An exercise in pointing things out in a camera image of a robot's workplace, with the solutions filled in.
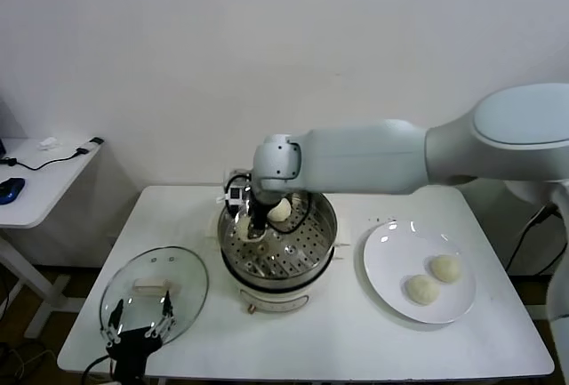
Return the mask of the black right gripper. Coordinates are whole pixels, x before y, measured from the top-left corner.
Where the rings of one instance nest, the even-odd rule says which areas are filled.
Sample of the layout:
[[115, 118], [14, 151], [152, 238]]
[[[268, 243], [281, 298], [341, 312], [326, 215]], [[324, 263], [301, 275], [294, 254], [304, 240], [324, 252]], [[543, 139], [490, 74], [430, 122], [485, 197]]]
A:
[[253, 225], [266, 225], [268, 222], [268, 213], [272, 210], [272, 204], [264, 204], [257, 199], [252, 187], [246, 191], [247, 201], [246, 209], [252, 221], [249, 221], [245, 227], [245, 240], [247, 242], [259, 242], [265, 235], [265, 229], [257, 229]]

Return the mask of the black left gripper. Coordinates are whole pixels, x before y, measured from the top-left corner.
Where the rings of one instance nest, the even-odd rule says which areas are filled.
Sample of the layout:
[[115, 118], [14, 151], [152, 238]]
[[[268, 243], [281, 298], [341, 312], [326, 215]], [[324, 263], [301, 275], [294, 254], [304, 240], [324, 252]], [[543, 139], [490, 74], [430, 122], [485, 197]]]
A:
[[107, 342], [109, 357], [116, 362], [113, 379], [120, 384], [143, 384], [148, 357], [161, 349], [161, 339], [166, 339], [176, 323], [170, 291], [161, 300], [162, 316], [149, 327], [121, 332], [124, 300], [120, 299], [110, 312], [101, 332]]

